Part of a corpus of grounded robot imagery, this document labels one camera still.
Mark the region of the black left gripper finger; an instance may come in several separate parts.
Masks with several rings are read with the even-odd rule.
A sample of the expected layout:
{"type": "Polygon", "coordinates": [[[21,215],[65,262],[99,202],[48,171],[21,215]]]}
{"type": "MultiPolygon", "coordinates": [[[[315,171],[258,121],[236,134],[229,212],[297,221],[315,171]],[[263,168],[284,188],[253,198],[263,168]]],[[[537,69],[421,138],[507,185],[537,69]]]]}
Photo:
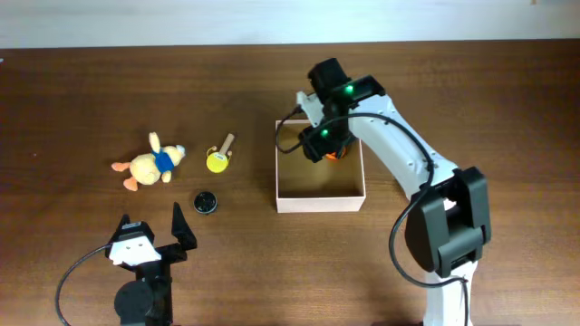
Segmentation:
{"type": "Polygon", "coordinates": [[[123,215],[119,225],[111,237],[112,243],[146,236],[150,238],[150,227],[146,222],[131,222],[128,215],[123,215]]]}
{"type": "Polygon", "coordinates": [[[171,234],[178,240],[183,250],[198,248],[198,241],[189,227],[178,202],[173,204],[171,234]]]}

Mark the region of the orange round perforated puck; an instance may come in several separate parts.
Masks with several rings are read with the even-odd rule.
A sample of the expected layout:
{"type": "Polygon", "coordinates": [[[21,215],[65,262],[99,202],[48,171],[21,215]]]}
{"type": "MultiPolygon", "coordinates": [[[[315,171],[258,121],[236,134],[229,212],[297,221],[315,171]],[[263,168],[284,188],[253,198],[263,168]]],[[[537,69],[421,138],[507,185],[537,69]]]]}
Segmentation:
{"type": "Polygon", "coordinates": [[[340,151],[326,154],[325,157],[330,160],[339,160],[345,156],[346,152],[347,148],[342,148],[340,151]]]}

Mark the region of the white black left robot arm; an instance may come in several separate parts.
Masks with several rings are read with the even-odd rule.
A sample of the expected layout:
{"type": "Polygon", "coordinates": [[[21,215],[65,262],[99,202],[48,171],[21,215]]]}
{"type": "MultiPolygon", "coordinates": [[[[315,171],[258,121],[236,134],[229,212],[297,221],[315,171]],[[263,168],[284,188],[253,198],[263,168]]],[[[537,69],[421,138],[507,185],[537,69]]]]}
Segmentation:
{"type": "Polygon", "coordinates": [[[171,266],[185,262],[187,251],[198,247],[181,207],[173,205],[173,244],[156,247],[154,234],[145,222],[130,221],[125,215],[113,233],[105,256],[128,270],[135,279],[116,293],[114,309],[121,325],[170,326],[173,323],[171,266]]]}

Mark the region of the black round perforated puck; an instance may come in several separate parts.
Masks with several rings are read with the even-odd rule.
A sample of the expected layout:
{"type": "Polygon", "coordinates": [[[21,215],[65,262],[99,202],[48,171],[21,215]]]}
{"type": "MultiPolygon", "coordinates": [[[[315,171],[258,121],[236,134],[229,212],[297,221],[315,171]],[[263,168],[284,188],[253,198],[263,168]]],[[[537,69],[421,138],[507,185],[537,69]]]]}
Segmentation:
{"type": "Polygon", "coordinates": [[[193,200],[194,209],[202,215],[210,215],[214,213],[217,206],[217,197],[209,191],[199,192],[193,200]]]}

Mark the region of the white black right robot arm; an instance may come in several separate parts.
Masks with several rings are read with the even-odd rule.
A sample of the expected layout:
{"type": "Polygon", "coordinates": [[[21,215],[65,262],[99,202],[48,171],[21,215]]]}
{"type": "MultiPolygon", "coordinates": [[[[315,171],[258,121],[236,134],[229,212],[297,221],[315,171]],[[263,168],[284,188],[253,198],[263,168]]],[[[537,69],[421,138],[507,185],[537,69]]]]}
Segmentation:
{"type": "Polygon", "coordinates": [[[423,324],[470,325],[472,279],[491,239],[486,177],[430,146],[371,75],[352,79],[332,58],[307,77],[314,91],[297,98],[311,123],[299,135],[304,155],[340,157],[358,139],[380,159],[410,201],[388,250],[397,272],[427,291],[423,324]]]}

